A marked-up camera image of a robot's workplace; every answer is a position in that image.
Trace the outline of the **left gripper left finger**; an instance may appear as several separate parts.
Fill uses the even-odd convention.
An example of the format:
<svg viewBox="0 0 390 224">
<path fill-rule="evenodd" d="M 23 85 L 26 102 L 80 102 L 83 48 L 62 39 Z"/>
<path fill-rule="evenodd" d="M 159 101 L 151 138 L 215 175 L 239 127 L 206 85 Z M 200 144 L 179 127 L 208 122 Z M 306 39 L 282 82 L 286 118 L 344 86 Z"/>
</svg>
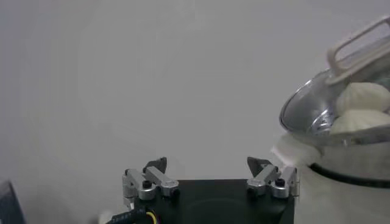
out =
<svg viewBox="0 0 390 224">
<path fill-rule="evenodd" d="M 179 181 L 168 177 L 165 172 L 167 157 L 149 161 L 142 171 L 126 169 L 122 175 L 122 196 L 124 205 L 135 208 L 136 199 L 152 201 L 159 191 L 163 197 L 177 198 L 180 194 Z"/>
</svg>

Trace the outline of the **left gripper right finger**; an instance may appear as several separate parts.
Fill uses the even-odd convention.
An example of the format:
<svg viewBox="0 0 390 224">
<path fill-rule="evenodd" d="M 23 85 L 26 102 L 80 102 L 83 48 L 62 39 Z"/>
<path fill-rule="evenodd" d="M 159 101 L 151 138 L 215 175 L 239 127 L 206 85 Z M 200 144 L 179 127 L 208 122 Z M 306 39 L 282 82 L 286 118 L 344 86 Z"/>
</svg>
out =
<svg viewBox="0 0 390 224">
<path fill-rule="evenodd" d="M 253 176 L 246 181 L 250 197 L 263 196 L 267 191 L 272 197 L 279 199 L 299 196 L 300 182 L 295 167 L 284 166 L 279 169 L 269 160 L 251 156 L 247 157 L 247 165 Z"/>
</svg>

